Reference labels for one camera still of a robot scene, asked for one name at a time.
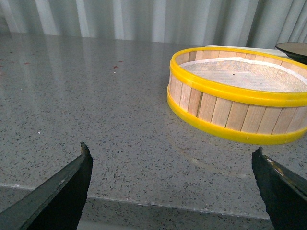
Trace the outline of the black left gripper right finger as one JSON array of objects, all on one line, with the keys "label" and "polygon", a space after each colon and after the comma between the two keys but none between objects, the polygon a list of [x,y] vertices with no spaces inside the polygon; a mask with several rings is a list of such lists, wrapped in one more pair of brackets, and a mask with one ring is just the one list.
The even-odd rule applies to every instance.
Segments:
[{"label": "black left gripper right finger", "polygon": [[276,230],[307,228],[307,181],[270,157],[259,147],[252,153],[252,170]]}]

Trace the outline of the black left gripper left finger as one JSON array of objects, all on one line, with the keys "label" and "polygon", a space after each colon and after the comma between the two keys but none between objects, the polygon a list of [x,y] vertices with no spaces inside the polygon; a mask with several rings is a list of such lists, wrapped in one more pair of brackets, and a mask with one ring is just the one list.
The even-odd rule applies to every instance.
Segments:
[{"label": "black left gripper left finger", "polygon": [[2,230],[75,230],[91,181],[93,158],[84,142],[81,154],[0,214]]}]

